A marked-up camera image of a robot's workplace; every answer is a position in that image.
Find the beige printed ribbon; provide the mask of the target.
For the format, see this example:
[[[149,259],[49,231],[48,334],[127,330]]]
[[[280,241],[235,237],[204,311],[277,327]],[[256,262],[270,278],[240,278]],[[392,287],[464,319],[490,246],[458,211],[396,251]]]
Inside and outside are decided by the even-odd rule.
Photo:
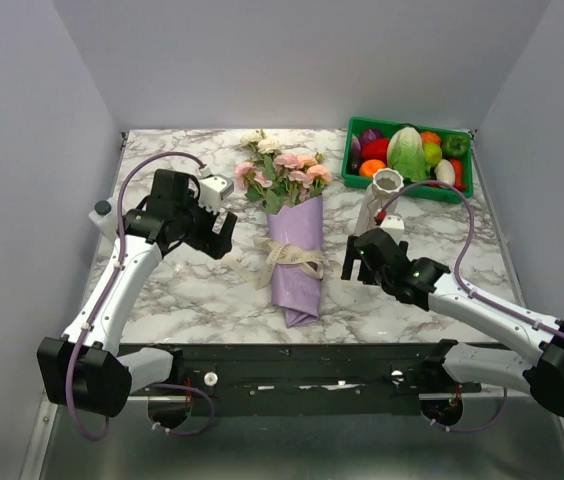
[[[268,237],[254,237],[253,245],[257,250],[267,253],[263,267],[257,272],[245,269],[233,257],[227,257],[223,262],[256,290],[270,284],[277,266],[298,267],[304,275],[317,280],[324,278],[327,269],[342,271],[342,265],[321,250],[304,250]]]

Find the purple wrapping paper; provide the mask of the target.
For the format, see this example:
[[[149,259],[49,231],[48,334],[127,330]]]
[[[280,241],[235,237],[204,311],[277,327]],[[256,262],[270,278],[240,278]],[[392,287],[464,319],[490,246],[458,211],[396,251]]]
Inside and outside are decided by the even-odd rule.
[[[296,206],[283,206],[267,215],[269,237],[305,252],[323,250],[323,197]],[[278,264],[271,280],[273,304],[284,309],[287,328],[315,323],[319,317],[322,280],[305,273],[300,264]]]

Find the peach pink flower stem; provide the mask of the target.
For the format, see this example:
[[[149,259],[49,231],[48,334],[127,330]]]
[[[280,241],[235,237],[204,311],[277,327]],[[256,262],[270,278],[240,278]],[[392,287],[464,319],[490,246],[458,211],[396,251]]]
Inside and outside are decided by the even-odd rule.
[[[281,153],[275,157],[273,192],[284,205],[295,206],[315,198],[332,183],[333,175],[321,164],[322,159],[320,153]]]

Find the white flower stem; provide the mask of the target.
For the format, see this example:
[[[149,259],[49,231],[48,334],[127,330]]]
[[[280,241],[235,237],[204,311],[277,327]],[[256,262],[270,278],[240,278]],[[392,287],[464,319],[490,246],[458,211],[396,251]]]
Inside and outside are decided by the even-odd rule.
[[[268,136],[264,130],[251,130],[240,139],[240,145],[250,153],[254,164],[263,164],[266,158],[275,159],[281,153],[279,141]]]

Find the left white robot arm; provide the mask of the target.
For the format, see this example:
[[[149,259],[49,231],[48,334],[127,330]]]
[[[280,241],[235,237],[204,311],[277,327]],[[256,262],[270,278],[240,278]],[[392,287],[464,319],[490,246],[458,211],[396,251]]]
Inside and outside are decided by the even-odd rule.
[[[118,211],[123,224],[113,231],[111,257],[91,296],[60,338],[38,347],[51,402],[115,417],[139,389],[152,385],[171,395],[182,387],[173,354],[144,347],[120,356],[122,333],[144,284],[175,248],[187,245],[214,260],[231,251],[236,216],[226,214],[219,230],[214,225],[233,190],[232,180],[208,170],[195,177],[158,169],[138,206]]]

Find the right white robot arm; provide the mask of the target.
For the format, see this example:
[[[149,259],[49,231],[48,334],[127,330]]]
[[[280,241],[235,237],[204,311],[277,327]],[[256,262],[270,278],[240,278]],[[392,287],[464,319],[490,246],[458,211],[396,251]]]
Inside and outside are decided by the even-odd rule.
[[[458,320],[502,344],[501,349],[452,344],[426,362],[422,379],[442,392],[457,383],[485,383],[530,395],[564,418],[564,319],[526,310],[491,295],[433,259],[407,256],[408,244],[375,228],[349,236],[342,272],[355,261],[359,281],[397,301]]]

